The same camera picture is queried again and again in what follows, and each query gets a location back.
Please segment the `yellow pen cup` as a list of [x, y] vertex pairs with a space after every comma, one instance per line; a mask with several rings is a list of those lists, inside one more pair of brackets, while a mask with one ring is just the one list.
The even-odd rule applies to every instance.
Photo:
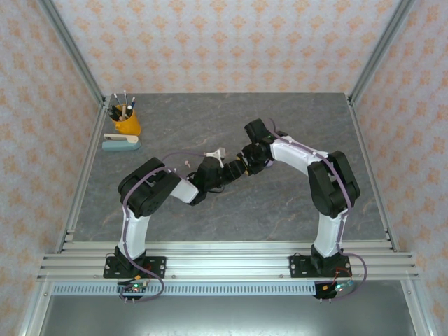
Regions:
[[[114, 105], [121, 111], [121, 106]], [[126, 118], [125, 121], [113, 121], [115, 129], [121, 134], [139, 136], [141, 134], [141, 126], [138, 121], [136, 112], [133, 109], [132, 116]]]

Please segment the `cream and teal stapler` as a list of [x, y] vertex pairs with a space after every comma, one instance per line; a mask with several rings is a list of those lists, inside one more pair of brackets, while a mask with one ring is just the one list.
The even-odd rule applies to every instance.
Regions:
[[103, 135], [104, 141], [101, 144], [103, 151], [135, 151], [141, 147], [138, 136], [128, 134], [108, 134]]

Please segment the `grey metal shelf panel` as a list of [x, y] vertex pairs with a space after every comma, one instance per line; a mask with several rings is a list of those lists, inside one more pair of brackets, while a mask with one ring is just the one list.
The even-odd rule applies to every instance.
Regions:
[[176, 297], [124, 304], [116, 297], [52, 296], [25, 336], [427, 336], [404, 296]]

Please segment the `aluminium mounting rail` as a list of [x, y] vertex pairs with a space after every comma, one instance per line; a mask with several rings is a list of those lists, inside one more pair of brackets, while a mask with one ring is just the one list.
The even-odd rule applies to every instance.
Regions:
[[[112, 242], [68, 241], [62, 252], [47, 254], [38, 279], [47, 281], [100, 281], [106, 254]], [[419, 278], [414, 256], [394, 251], [390, 241], [347, 241], [353, 278], [363, 277], [367, 265], [369, 280]], [[288, 258], [306, 255], [308, 241], [235, 241], [235, 242], [151, 242], [150, 256], [167, 258], [167, 281], [286, 281], [290, 278]]]

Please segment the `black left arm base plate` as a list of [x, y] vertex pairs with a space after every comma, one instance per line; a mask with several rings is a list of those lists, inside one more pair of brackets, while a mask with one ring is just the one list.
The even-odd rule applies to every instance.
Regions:
[[[165, 277], [167, 259], [161, 256], [145, 256], [135, 261], [137, 265], [146, 271], [158, 275], [161, 279]], [[105, 279], [132, 279], [137, 276], [141, 278], [150, 277], [146, 272], [133, 266], [128, 260], [119, 260], [116, 256], [110, 255], [106, 258], [103, 277]]]

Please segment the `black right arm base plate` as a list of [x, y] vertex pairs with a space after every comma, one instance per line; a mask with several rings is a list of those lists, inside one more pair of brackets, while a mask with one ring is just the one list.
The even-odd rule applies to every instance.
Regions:
[[336, 254], [329, 258], [319, 255], [291, 255], [288, 259], [292, 278], [351, 277], [349, 258]]

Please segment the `aluminium side rail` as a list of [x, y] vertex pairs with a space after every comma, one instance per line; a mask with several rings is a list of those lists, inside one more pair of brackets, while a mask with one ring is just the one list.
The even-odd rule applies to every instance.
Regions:
[[97, 116], [94, 120], [92, 126], [92, 131], [90, 134], [90, 140], [87, 144], [87, 149], [85, 151], [80, 174], [78, 177], [78, 182], [74, 190], [74, 194], [69, 207], [69, 212], [67, 214], [66, 220], [62, 227], [62, 231], [58, 237], [57, 244], [55, 247], [55, 252], [60, 253], [65, 242], [66, 235], [69, 232], [73, 232], [76, 228], [78, 222], [79, 213], [83, 203], [83, 198], [88, 184], [88, 179], [90, 177], [90, 172], [92, 169], [92, 164], [95, 159], [95, 153], [99, 143], [100, 133], [104, 124], [106, 117], [106, 104], [103, 102], [99, 105], [97, 110]]
[[386, 238], [390, 241], [391, 249], [393, 250], [393, 252], [394, 253], [400, 252], [400, 247], [396, 241], [396, 235], [395, 235], [394, 229], [391, 227], [388, 211], [383, 202], [382, 193], [381, 193], [378, 183], [377, 183], [377, 179], [376, 179], [374, 169], [373, 169], [373, 166], [371, 163], [371, 159], [370, 159], [370, 156], [368, 153], [368, 147], [367, 147], [367, 144], [365, 142], [365, 139], [364, 139], [364, 136], [362, 133], [361, 124], [359, 122], [358, 116], [356, 115], [354, 103], [352, 102], [352, 99], [350, 98], [350, 96], [346, 96], [346, 100], [347, 100], [347, 105], [350, 110], [353, 125], [355, 128], [357, 137], [358, 137], [358, 142], [360, 144], [360, 148], [363, 153], [365, 165], [366, 165], [367, 172], [368, 172], [368, 175], [370, 178], [370, 183], [371, 183], [372, 190], [373, 190], [373, 193], [374, 193], [374, 196], [376, 199], [377, 207], [379, 210], [379, 214], [381, 217], [381, 222], [382, 222], [382, 225], [384, 228]]

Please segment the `aluminium frame post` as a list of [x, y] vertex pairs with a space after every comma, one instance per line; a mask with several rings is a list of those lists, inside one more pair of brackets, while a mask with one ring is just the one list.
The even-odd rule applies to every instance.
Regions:
[[93, 76], [87, 62], [85, 61], [84, 56], [76, 45], [75, 39], [69, 31], [69, 28], [64, 22], [60, 12], [58, 11], [55, 2], [53, 0], [37, 0], [37, 3], [56, 31], [56, 34], [62, 42], [62, 45], [69, 54], [71, 60], [73, 61], [75, 67], [81, 75], [81, 78], [87, 85], [90, 94], [98, 104], [103, 105], [106, 98], [99, 88], [99, 85], [97, 84], [95, 77]]
[[353, 87], [353, 90], [347, 96], [350, 106], [355, 106], [355, 104], [360, 100], [361, 95], [374, 76], [375, 71], [386, 55], [386, 52], [389, 50], [389, 47], [391, 46], [394, 38], [406, 21], [407, 16], [412, 9], [415, 1], [416, 0], [399, 0], [398, 5], [391, 16], [391, 19], [388, 21], [388, 24], [386, 25], [386, 28], [384, 29], [376, 46], [374, 47], [371, 56], [369, 57], [366, 65], [361, 71], [360, 76], [358, 77], [358, 80]]

